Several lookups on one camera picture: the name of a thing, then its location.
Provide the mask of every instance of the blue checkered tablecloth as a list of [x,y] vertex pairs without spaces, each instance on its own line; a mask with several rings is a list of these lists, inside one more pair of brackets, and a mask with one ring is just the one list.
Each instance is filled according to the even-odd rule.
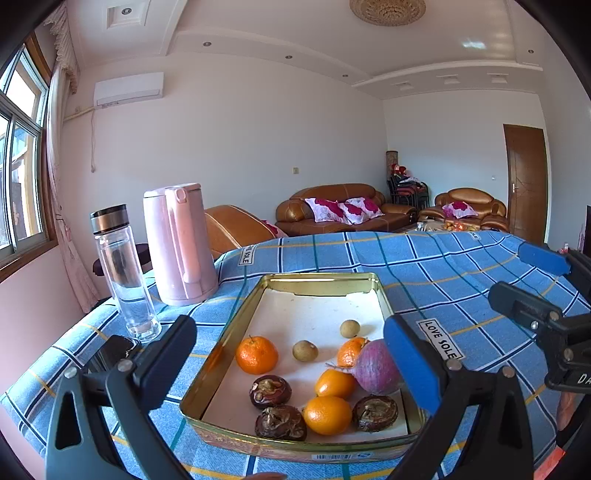
[[[398,460],[350,465],[313,465],[243,455],[205,444],[180,414],[178,404],[203,365],[224,325],[262,275],[291,272],[374,272],[385,287],[392,308],[423,336],[417,321],[436,318],[450,332],[470,369],[497,371],[515,368],[526,398],[536,463],[554,446],[558,392],[544,386],[544,356],[531,334],[490,309],[486,295],[504,280],[545,297],[571,316],[589,306],[563,278],[522,263],[517,249],[522,240],[500,232],[356,232],[283,238],[259,244],[252,265],[239,266],[241,250],[216,262],[220,287],[207,301],[170,307],[158,296],[153,273],[146,274],[158,318],[166,327],[179,314],[197,323],[197,343],[158,410],[154,424],[175,455],[195,478],[238,479],[248,473],[276,471],[290,479],[383,478]],[[22,435],[41,456],[59,378],[69,365],[82,366],[109,335],[126,335],[123,321],[107,301],[89,313],[44,352],[0,398]],[[108,425],[129,471],[143,478],[125,433],[111,409]],[[459,457],[475,411],[467,413],[455,443],[438,475],[449,472]]]

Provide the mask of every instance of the screw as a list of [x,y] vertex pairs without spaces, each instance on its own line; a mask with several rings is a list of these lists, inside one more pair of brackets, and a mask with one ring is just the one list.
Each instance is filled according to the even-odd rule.
[[513,370],[513,367],[510,367],[509,365],[505,365],[503,368],[501,368],[501,371],[507,378],[513,378],[515,376],[515,370]]
[[124,358],[123,360],[119,360],[119,363],[117,364],[117,370],[120,372],[129,372],[133,366],[134,363],[131,360]]
[[574,358],[574,352],[570,348],[564,349],[564,359],[567,362],[572,362]]
[[462,363],[455,358],[450,358],[445,364],[447,365],[447,369],[452,372],[457,372],[462,369]]
[[71,367],[66,368],[64,371],[64,377],[66,378],[73,378],[78,373],[78,369],[72,365]]

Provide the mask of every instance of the pillow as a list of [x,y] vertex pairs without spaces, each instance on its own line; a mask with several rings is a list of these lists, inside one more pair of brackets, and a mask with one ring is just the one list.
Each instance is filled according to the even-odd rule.
[[337,202],[316,198],[305,199],[305,201],[314,212],[315,222],[339,222],[351,225]]
[[347,200],[347,203],[361,208],[368,216],[368,220],[383,215],[382,210],[380,210],[379,207],[368,198],[357,197],[354,199]]
[[261,220],[261,222],[265,224],[273,235],[275,235],[275,238],[285,238],[287,236],[287,233],[281,230],[277,225],[273,225],[266,220]]
[[466,202],[453,202],[443,206],[446,218],[477,217],[476,211]]
[[351,225],[359,225],[370,218],[369,215],[365,213],[360,207],[357,207],[348,201],[339,203],[339,207],[341,210],[343,210],[345,217],[351,223]]

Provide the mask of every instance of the orange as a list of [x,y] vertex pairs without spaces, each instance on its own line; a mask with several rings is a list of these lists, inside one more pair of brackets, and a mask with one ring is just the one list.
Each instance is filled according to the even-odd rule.
[[336,354],[336,364],[339,367],[352,367],[354,366],[361,349],[369,343],[367,338],[363,337],[355,337],[351,340],[347,340],[343,345],[339,348],[339,351]]
[[265,337],[245,338],[236,349],[236,363],[247,374],[266,374],[275,368],[278,360],[275,345]]
[[353,375],[329,368],[320,376],[314,390],[319,397],[347,398],[355,391],[356,386]]
[[353,416],[349,404],[340,397],[312,398],[303,413],[306,425],[320,435],[343,433]]

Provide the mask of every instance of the ceiling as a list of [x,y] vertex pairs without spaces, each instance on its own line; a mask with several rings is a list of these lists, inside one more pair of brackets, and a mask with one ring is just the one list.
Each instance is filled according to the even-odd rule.
[[[166,55],[187,0],[67,0],[81,70],[136,57]],[[128,15],[122,11],[129,8]]]
[[541,76],[543,31],[514,0],[426,0],[425,15],[402,27],[363,22],[348,0],[67,1],[81,68],[176,51],[232,54],[312,70],[379,98],[535,91]]

